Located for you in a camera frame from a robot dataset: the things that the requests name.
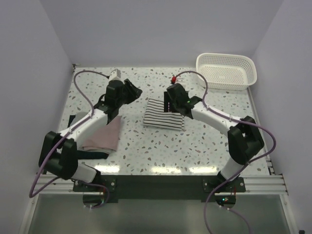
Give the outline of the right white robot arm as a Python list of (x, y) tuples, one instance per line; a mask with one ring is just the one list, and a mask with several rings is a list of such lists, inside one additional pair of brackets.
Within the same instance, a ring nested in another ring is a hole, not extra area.
[(201, 121), (227, 137), (230, 158), (210, 183), (212, 187), (218, 186), (224, 192), (234, 186), (234, 180), (239, 176), (237, 171), (264, 147), (264, 140), (252, 117), (232, 117), (209, 107), (204, 99), (189, 97), (181, 84), (173, 84), (164, 92), (164, 111), (180, 113), (184, 117)]

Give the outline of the black white striped tank top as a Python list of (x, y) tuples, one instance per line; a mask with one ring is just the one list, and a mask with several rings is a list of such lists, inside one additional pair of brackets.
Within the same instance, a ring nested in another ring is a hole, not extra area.
[(145, 109), (143, 126), (182, 131), (184, 117), (180, 113), (164, 112), (164, 102), (150, 98)]

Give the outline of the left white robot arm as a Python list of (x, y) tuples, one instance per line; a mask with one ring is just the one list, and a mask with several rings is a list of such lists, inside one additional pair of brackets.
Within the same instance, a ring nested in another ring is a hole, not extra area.
[(59, 133), (50, 131), (44, 138), (39, 158), (40, 170), (46, 170), (64, 180), (80, 180), (89, 191), (101, 186), (100, 172), (78, 161), (78, 148), (98, 129), (109, 124), (120, 107), (137, 100), (142, 90), (128, 79), (110, 81), (93, 109), (79, 122)]

